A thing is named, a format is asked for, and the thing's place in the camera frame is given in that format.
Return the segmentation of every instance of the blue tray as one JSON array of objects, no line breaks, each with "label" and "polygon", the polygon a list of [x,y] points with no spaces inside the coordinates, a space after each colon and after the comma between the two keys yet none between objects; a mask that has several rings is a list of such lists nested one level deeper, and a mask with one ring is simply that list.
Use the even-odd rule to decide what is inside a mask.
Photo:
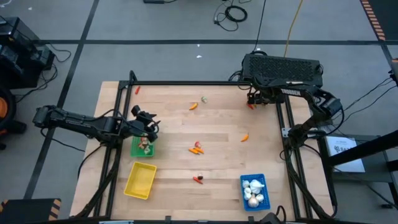
[{"label": "blue tray", "polygon": [[[251,182],[254,179],[258,180],[260,183],[265,185],[265,187],[263,187],[260,192],[260,194],[263,194],[264,200],[261,203],[259,203],[259,206],[257,206],[256,208],[250,207],[248,201],[244,199],[244,189],[242,186],[242,182],[244,180]],[[247,212],[268,210],[271,208],[271,203],[269,201],[269,196],[268,196],[266,178],[264,177],[264,174],[241,175],[241,190],[242,190],[243,207]]]}]

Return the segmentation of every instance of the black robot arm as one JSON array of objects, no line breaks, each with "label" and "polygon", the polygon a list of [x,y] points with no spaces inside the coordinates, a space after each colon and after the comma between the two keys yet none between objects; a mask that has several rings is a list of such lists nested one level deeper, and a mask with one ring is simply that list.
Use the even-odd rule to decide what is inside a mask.
[{"label": "black robot arm", "polygon": [[131,113],[136,119],[127,121],[119,116],[102,115],[94,118],[71,113],[56,106],[43,106],[37,108],[33,123],[39,128],[64,128],[82,133],[90,138],[96,138],[99,142],[109,142],[112,136],[122,139],[145,136],[150,142],[155,141],[160,123],[153,120],[156,114],[141,111],[139,106],[134,106]]},{"label": "black robot arm", "polygon": [[312,128],[327,121],[342,109],[340,100],[317,86],[289,83],[284,86],[260,86],[252,84],[255,91],[248,93],[248,104],[283,103],[284,96],[297,96],[306,99],[312,116],[303,124],[297,124],[287,133],[290,147],[300,147],[308,139]]}]

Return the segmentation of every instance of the green plastic basket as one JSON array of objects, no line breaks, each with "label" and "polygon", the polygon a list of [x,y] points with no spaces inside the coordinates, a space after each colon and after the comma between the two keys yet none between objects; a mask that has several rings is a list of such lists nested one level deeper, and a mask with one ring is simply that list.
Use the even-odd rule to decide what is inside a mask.
[{"label": "green plastic basket", "polygon": [[155,154],[155,143],[153,142],[152,145],[149,146],[150,152],[148,154],[144,153],[144,150],[138,147],[141,143],[140,137],[133,137],[131,143],[131,157],[152,157]]}]

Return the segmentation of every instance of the wooden table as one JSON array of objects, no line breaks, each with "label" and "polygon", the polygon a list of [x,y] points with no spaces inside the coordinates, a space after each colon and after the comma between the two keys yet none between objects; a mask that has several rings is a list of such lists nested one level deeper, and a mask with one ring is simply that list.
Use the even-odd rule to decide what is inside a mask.
[{"label": "wooden table", "polygon": [[[118,82],[103,82],[95,116],[114,107],[117,87]],[[286,165],[279,158],[283,148],[275,105],[251,110],[246,106],[246,91],[237,86],[144,85],[135,95],[136,88],[130,108],[139,105],[142,110],[158,114],[155,120],[162,122],[154,157],[131,157],[131,138],[123,142],[112,219],[164,220],[166,215],[171,215],[172,220],[238,221],[247,220],[248,216],[260,220],[283,205],[287,219],[294,220]],[[208,98],[207,104],[200,102],[202,96]],[[303,123],[310,117],[307,102],[295,97],[290,100],[295,122]],[[188,110],[194,102],[199,102],[198,108]],[[249,139],[241,142],[247,133]],[[204,155],[188,152],[195,141],[201,142]],[[315,141],[306,143],[317,149]],[[96,147],[98,142],[89,140],[86,155]],[[104,149],[98,151],[85,162],[70,215],[77,214],[98,188],[104,152]],[[305,148],[301,153],[309,191],[323,209],[332,214],[320,158]],[[123,193],[135,161],[157,166],[147,200]],[[192,180],[199,173],[204,176],[203,185]],[[266,177],[271,209],[245,212],[239,178],[257,173]],[[108,191],[104,193],[101,214],[107,198]],[[299,201],[301,216],[305,217],[301,194]]]}]

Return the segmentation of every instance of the yellow tray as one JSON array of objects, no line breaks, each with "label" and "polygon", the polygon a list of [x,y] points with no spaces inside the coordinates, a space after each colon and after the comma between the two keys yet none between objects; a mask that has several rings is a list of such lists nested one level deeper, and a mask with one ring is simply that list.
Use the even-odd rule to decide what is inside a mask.
[{"label": "yellow tray", "polygon": [[148,199],[154,182],[156,166],[135,162],[132,166],[124,194],[144,200]]}]

